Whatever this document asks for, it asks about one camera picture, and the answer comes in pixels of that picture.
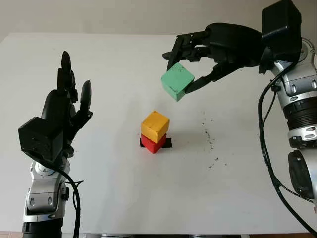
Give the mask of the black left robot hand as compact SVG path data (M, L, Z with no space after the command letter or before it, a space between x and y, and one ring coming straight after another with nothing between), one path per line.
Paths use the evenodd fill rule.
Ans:
M47 95L42 118L61 126L63 129L63 156L71 158L74 149L71 146L77 132L91 119L90 111L92 88L89 80L85 81L81 97L75 88L75 76L71 68L71 59L67 51L62 53L61 67L57 71L57 88Z

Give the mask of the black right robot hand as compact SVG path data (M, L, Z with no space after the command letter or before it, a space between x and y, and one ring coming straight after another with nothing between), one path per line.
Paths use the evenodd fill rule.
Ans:
M258 66L264 51L261 38L261 32L246 26L212 23L204 31L177 35L172 50L162 57L168 60L167 69L181 60L199 62L203 57L214 59L216 66L211 73L185 88L188 94L238 69Z

